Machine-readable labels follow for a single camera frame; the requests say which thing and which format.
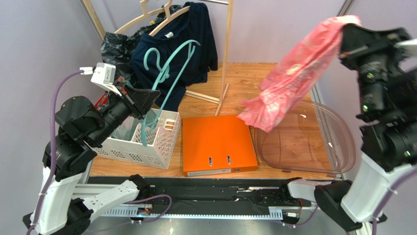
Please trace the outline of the teal plastic hanger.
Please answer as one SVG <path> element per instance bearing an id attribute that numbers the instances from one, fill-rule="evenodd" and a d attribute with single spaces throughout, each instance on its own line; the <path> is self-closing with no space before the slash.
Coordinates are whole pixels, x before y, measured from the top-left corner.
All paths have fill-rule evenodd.
<path id="1" fill-rule="evenodd" d="M 170 97 L 175 85 L 178 83 L 179 78 L 181 77 L 181 75 L 183 74 L 186 66 L 188 65 L 189 61 L 191 60 L 194 52 L 195 52 L 195 48 L 196 46 L 200 46 L 200 43 L 196 40 L 187 40 L 184 43 L 182 43 L 180 46 L 178 46 L 174 52 L 169 56 L 169 58 L 167 59 L 167 61 L 165 62 L 164 66 L 161 66 L 161 53 L 158 49 L 156 48 L 150 48 L 148 49 L 148 51 L 145 53 L 144 56 L 144 68 L 146 70 L 149 70 L 149 66 L 148 66 L 148 56 L 150 55 L 150 53 L 154 52 L 156 54 L 156 66 L 158 71 L 160 72 L 159 75 L 157 76 L 152 90 L 157 90 L 157 86 L 160 83 L 163 83 L 165 80 L 167 80 L 170 77 L 170 63 L 171 61 L 175 58 L 175 56 L 184 48 L 188 46 L 188 51 L 187 51 L 187 59 L 185 61 L 185 63 L 183 64 L 180 72 L 178 73 L 177 77 L 175 78 L 173 84 L 171 85 L 169 91 L 167 92 L 167 95 L 160 107 L 160 109 L 158 110 L 157 114 L 153 117 L 152 120 L 147 120 L 148 117 L 147 115 L 145 116 L 145 118 L 142 121 L 141 127 L 140 127 L 140 140 L 143 146 L 148 146 L 148 141 L 147 141 L 147 136 L 149 134 L 151 134 L 151 132 L 155 129 L 158 121 L 159 121 L 159 117 L 163 111 L 163 108 L 165 107 L 166 102 L 168 101 L 168 98 Z"/>

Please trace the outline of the pink patterned shorts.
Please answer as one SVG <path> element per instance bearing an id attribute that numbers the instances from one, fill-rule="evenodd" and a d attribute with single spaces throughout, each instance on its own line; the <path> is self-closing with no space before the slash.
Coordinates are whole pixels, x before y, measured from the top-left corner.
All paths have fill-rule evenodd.
<path id="1" fill-rule="evenodd" d="M 297 107 L 339 53 L 342 28 L 360 26 L 358 16 L 332 17 L 319 23 L 260 82 L 259 96 L 243 100 L 238 118 L 267 133 Z"/>

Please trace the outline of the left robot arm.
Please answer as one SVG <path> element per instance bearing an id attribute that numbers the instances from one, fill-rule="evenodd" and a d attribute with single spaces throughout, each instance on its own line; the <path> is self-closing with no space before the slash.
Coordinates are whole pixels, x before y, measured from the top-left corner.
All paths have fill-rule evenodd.
<path id="1" fill-rule="evenodd" d="M 107 105 L 98 110 L 85 96 L 67 99 L 55 112 L 55 142 L 50 142 L 43 156 L 43 183 L 46 192 L 33 213 L 23 217 L 28 231 L 40 235 L 80 235 L 106 211 L 149 194 L 149 184 L 138 174 L 122 184 L 90 198 L 73 198 L 78 181 L 96 148 L 128 117 L 142 119 L 150 111 L 159 91 L 118 87 L 109 93 Z"/>

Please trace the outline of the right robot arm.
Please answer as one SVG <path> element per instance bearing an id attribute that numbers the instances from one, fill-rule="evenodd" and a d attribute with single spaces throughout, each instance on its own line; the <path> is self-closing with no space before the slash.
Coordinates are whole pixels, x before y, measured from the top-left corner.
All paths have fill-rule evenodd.
<path id="1" fill-rule="evenodd" d="M 384 206 L 417 173 L 417 70 L 399 63 L 417 54 L 417 41 L 402 27 L 375 31 L 348 24 L 339 59 L 357 72 L 364 121 L 361 162 L 353 181 L 292 178 L 282 185 L 291 199 L 315 203 L 346 232 L 366 222 L 376 233 Z"/>

